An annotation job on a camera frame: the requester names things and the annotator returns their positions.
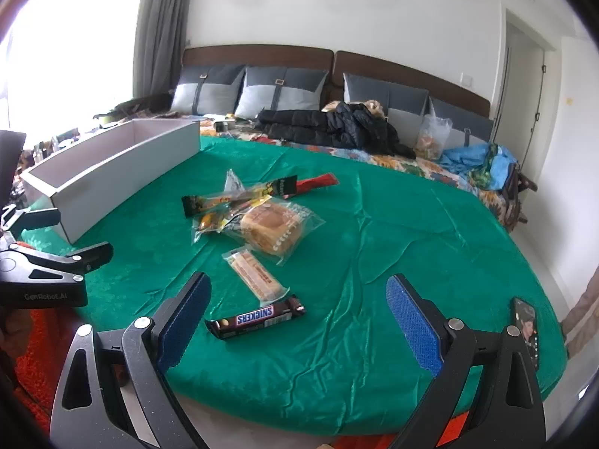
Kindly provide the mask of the blue clothes pile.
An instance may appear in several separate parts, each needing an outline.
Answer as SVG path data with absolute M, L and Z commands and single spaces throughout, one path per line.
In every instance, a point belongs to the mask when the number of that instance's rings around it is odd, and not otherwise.
M 438 161 L 442 168 L 462 176 L 473 187 L 481 190 L 501 190 L 510 176 L 517 159 L 506 147 L 485 143 L 448 149 Z

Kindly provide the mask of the bread loaf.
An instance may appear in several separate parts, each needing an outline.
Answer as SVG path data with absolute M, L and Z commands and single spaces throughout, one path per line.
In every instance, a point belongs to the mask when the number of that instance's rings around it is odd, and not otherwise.
M 324 224 L 305 206 L 265 196 L 231 206 L 217 231 L 283 265 L 302 240 Z

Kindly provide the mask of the black puffer jacket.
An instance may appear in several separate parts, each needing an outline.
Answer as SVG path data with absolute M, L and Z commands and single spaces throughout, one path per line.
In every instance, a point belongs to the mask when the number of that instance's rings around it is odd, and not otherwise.
M 254 129 L 270 139 L 304 145 L 355 149 L 415 159 L 386 117 L 363 103 L 340 101 L 334 110 L 261 110 Z

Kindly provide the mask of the grey cushion far left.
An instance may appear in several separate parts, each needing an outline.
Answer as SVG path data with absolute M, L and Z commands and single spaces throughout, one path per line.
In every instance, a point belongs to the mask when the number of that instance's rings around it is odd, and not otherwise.
M 245 65 L 184 66 L 171 111 L 185 116 L 232 113 L 245 71 Z

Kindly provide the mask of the red snack bar wrapper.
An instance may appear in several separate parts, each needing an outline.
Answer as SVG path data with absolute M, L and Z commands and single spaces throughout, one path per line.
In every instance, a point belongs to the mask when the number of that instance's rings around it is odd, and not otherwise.
M 337 177 L 333 173 L 325 173 L 319 176 L 298 180 L 295 189 L 291 193 L 284 195 L 284 199 L 289 199 L 294 196 L 308 193 L 311 190 L 320 189 L 321 187 L 332 187 L 339 183 Z

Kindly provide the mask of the clear plastic bag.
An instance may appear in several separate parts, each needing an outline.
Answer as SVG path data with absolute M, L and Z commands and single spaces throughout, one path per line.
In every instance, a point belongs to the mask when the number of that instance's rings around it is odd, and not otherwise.
M 449 117 L 441 117 L 435 111 L 432 99 L 428 99 L 428 113 L 423 117 L 414 151 L 417 157 L 438 160 L 453 130 Z

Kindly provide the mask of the grey curtain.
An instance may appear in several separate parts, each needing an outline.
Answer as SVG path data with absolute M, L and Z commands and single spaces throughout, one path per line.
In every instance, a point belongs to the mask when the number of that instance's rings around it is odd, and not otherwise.
M 190 0 L 140 0 L 133 57 L 133 96 L 177 85 Z

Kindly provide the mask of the grey cushion far right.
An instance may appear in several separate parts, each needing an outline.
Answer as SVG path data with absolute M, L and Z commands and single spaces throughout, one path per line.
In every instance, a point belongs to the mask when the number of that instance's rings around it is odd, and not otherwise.
M 452 104 L 430 97 L 429 111 L 436 117 L 449 119 L 453 124 L 445 149 L 485 144 L 492 135 L 492 120 L 462 110 L 461 107 L 454 107 Z

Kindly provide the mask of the biscuit stick pack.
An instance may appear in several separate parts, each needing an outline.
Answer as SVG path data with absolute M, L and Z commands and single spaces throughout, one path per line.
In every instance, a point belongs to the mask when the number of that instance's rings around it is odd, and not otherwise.
M 289 289 L 283 287 L 267 271 L 248 246 L 230 250 L 222 258 L 255 295 L 261 306 L 277 302 L 288 294 Z

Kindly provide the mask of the grey cushion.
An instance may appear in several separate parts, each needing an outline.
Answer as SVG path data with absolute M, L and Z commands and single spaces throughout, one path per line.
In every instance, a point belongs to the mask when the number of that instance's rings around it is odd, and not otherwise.
M 327 77 L 319 69 L 249 66 L 234 115 L 255 119 L 262 110 L 319 110 Z
M 485 144 L 492 135 L 492 120 L 462 110 L 461 107 L 454 107 L 452 104 L 430 97 L 429 111 L 436 117 L 449 119 L 453 124 L 445 149 Z
M 413 148 L 428 104 L 426 89 L 344 73 L 344 100 L 375 100 L 400 142 Z
M 245 71 L 245 65 L 184 66 L 171 111 L 185 116 L 232 113 Z

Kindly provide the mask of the brown snickers bar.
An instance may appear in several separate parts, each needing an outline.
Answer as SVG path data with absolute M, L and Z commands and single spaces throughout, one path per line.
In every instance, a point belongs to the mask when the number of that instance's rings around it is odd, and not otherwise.
M 278 323 L 287 322 L 305 315 L 307 310 L 298 300 L 291 295 L 288 298 L 274 302 L 265 307 L 220 319 L 205 319 L 207 330 L 217 339 L 231 339 L 232 337 L 252 333 L 255 330 L 276 326 Z

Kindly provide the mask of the green satin cloth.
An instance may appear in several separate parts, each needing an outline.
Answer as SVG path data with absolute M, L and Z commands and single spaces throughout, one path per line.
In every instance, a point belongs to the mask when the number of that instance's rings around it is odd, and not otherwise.
M 471 193 L 382 166 L 227 138 L 200 151 L 104 217 L 81 245 L 107 241 L 111 263 L 86 279 L 80 316 L 96 329 L 122 329 L 152 313 L 192 273 L 206 273 L 207 316 L 255 308 L 255 296 L 225 262 L 237 245 L 195 239 L 181 199 L 216 193 L 228 171 L 246 184 L 333 173 L 334 187 L 298 202 L 321 225 L 270 273 L 298 296 L 299 319 L 231 340 L 199 326 L 178 366 L 175 392 L 258 424 L 313 435 L 398 431 L 432 376 L 422 369 L 386 300 L 389 277 L 405 276 L 419 295 L 471 329 L 499 332 L 521 298 L 537 312 L 543 394 L 566 369 L 559 321 L 529 263 L 492 212 Z

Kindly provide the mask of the white triangular snack pouch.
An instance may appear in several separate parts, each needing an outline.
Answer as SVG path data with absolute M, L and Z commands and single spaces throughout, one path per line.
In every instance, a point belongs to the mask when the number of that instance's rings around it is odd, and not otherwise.
M 245 190 L 243 183 L 235 172 L 232 169 L 228 169 L 225 175 L 224 193 L 232 193 L 235 195 L 236 193 L 242 193 Z

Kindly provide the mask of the white cardboard box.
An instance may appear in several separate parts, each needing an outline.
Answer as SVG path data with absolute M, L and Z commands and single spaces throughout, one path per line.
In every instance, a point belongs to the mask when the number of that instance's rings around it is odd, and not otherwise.
M 199 123 L 135 119 L 98 132 L 21 173 L 27 204 L 61 213 L 74 244 L 134 193 L 199 152 Z

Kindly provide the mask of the corn sausage packet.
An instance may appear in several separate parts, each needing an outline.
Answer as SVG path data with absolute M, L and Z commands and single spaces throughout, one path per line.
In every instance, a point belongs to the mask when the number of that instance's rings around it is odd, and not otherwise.
M 246 214 L 247 207 L 227 207 L 206 212 L 201 217 L 192 220 L 192 241 L 198 242 L 202 236 L 209 233 L 225 234 L 242 238 L 241 218 Z

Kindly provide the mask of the black yellow snack bar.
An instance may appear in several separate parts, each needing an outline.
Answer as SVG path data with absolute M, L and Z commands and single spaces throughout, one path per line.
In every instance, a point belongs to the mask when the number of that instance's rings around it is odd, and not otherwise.
M 191 218 L 233 202 L 249 201 L 266 196 L 282 197 L 290 195 L 297 191 L 297 185 L 298 177 L 291 175 L 278 180 L 270 180 L 268 183 L 258 183 L 248 189 L 228 190 L 208 197 L 184 196 L 182 197 L 182 205 L 185 217 Z

